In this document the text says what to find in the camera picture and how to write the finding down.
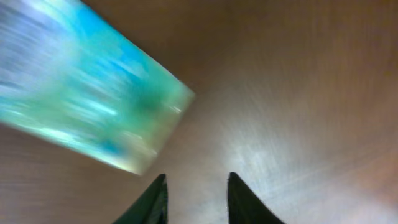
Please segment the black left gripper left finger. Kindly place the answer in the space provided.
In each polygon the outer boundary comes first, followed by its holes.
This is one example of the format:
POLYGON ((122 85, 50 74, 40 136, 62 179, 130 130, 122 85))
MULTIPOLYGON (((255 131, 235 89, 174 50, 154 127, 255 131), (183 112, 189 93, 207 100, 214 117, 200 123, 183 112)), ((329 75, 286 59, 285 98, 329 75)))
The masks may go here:
POLYGON ((168 224, 168 190, 160 174, 113 224, 168 224))

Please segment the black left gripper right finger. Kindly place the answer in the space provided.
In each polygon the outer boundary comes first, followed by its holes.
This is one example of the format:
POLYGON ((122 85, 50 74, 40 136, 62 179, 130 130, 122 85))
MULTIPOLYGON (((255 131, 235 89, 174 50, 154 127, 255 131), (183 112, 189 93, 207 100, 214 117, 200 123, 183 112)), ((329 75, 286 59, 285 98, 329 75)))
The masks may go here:
POLYGON ((284 224, 235 172, 228 179, 229 224, 284 224))

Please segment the green tissue pack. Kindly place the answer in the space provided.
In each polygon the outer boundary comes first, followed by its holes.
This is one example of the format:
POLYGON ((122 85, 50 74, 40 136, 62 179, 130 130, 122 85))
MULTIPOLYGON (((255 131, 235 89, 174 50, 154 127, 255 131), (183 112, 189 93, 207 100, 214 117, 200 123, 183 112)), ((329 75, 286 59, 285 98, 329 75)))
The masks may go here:
POLYGON ((81 1, 1 1, 1 122, 142 174, 193 92, 81 1))

